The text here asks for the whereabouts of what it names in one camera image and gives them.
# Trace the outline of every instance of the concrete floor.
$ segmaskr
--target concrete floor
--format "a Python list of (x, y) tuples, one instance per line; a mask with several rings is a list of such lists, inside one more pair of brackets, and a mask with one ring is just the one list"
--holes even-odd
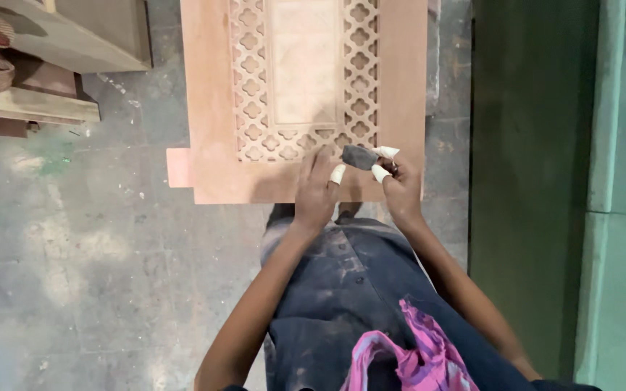
[[(465, 266), (470, 3), (443, 3), (422, 209)], [(0, 390), (183, 390), (259, 271), (271, 205), (166, 183), (165, 149), (189, 145), (179, 2), (148, 8), (154, 69), (83, 76), (102, 122), (0, 138)]]

